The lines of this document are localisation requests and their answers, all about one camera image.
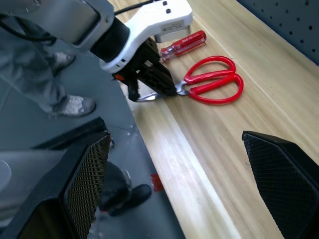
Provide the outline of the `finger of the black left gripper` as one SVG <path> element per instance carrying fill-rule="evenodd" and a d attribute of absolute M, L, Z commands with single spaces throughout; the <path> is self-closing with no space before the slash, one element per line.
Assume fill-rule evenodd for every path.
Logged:
<path fill-rule="evenodd" d="M 131 79 L 128 82 L 128 97 L 131 101 L 136 102 L 140 98 L 139 84 L 137 79 Z"/>
<path fill-rule="evenodd" d="M 170 71 L 161 62 L 146 61 L 139 71 L 139 80 L 160 95 L 177 95 Z"/>

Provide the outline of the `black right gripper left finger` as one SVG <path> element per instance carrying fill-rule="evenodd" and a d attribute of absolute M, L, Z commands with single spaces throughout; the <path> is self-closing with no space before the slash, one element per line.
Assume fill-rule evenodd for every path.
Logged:
<path fill-rule="evenodd" d="M 103 189 L 111 136 L 71 145 L 36 184 L 4 231 L 6 239 L 85 239 Z"/>

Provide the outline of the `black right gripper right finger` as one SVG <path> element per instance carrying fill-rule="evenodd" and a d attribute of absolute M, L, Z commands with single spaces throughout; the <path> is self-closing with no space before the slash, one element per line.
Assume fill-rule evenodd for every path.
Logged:
<path fill-rule="evenodd" d="M 242 140 L 261 198 L 286 239 L 319 237 L 319 167 L 295 143 L 244 131 Z"/>

